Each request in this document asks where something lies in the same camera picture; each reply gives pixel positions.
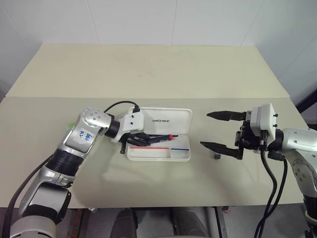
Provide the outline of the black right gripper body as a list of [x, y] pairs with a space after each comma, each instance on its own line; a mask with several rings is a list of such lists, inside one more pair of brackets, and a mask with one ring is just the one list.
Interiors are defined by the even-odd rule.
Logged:
[[255, 135], [251, 129], [250, 121], [243, 121], [240, 130], [236, 132], [235, 146], [248, 150], [266, 150], [267, 149], [267, 133], [260, 132]]

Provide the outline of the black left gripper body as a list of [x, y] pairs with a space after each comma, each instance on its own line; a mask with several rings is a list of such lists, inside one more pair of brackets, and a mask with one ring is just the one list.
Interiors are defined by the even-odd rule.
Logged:
[[126, 145], [128, 144], [128, 138], [133, 138], [133, 139], [137, 139], [137, 140], [142, 140], [142, 141], [147, 141], [149, 142], [148, 139], [143, 139], [141, 138], [141, 133], [135, 133], [135, 134], [131, 134], [131, 133], [126, 133], [124, 134], [121, 139], [119, 140], [121, 142], [121, 149], [120, 149], [120, 154], [125, 154], [126, 151]]

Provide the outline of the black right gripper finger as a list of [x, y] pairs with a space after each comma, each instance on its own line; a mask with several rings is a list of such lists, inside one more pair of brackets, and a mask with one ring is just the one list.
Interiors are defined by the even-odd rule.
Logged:
[[207, 114], [207, 117], [211, 117], [217, 120], [223, 121], [245, 121], [246, 120], [246, 112], [233, 112], [233, 111], [218, 111], [211, 112]]
[[230, 156], [230, 157], [233, 157], [237, 160], [242, 160], [242, 158], [243, 158], [244, 149], [240, 149], [240, 148], [232, 149], [232, 148], [228, 148], [224, 144], [219, 144], [219, 143], [214, 143], [214, 142], [201, 141], [200, 144], [202, 144], [206, 148], [208, 148], [208, 149], [210, 149], [218, 154]]

